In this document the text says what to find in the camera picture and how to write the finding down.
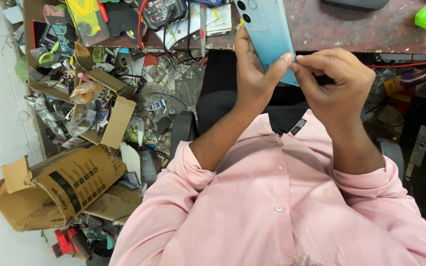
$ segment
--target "pink shirt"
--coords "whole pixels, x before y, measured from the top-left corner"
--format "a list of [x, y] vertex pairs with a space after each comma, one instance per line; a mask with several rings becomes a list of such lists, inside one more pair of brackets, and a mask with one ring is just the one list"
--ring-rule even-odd
[[123, 227], [110, 266], [426, 265], [426, 221], [397, 166], [335, 170], [310, 110], [279, 136], [259, 115], [216, 172], [182, 142]]

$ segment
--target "wooden table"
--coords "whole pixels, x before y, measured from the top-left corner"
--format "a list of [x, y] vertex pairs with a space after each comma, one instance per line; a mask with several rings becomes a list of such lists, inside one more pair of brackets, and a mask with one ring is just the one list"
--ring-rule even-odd
[[[293, 44], [297, 51], [342, 47], [353, 52], [426, 53], [426, 29], [414, 24], [415, 14], [426, 0], [390, 0], [381, 10], [358, 10], [330, 5], [322, 0], [284, 0]], [[232, 5], [233, 30], [207, 38], [209, 49], [232, 49], [239, 13]], [[190, 37], [190, 48], [199, 49], [200, 40]], [[162, 48], [148, 30], [145, 47]], [[103, 41], [100, 46], [139, 47], [127, 35]], [[176, 49], [186, 48], [186, 38]]]

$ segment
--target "rolled-up sleeve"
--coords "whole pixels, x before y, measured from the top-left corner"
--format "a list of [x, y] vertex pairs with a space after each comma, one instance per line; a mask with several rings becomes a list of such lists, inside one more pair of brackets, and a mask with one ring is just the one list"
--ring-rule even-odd
[[142, 204], [123, 227], [110, 266], [157, 265], [165, 245], [185, 221], [198, 191], [215, 177], [215, 172], [201, 168], [189, 144], [179, 144], [175, 158], [147, 189]]
[[426, 265], [426, 221], [413, 197], [407, 195], [396, 164], [385, 157], [385, 167], [362, 175], [329, 170], [346, 195], [346, 203], [398, 239], [413, 257]]

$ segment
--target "smartphone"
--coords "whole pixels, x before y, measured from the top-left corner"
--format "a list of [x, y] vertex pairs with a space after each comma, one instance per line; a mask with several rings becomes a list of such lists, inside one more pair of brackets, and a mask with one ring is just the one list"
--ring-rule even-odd
[[[271, 64], [288, 51], [293, 53], [295, 61], [283, 0], [234, 0], [234, 3], [266, 72]], [[290, 69], [281, 82], [299, 86]]]

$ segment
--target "multimeter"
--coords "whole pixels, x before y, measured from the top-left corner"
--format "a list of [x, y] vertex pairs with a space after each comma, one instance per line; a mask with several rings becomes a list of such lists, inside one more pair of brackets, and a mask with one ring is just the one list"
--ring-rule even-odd
[[188, 6], [185, 0], [148, 0], [144, 6], [139, 7], [142, 10], [142, 17], [147, 26], [153, 31], [159, 31], [167, 23], [167, 14], [169, 13], [169, 6], [174, 5], [176, 8], [171, 15], [169, 23], [183, 20], [186, 18]]

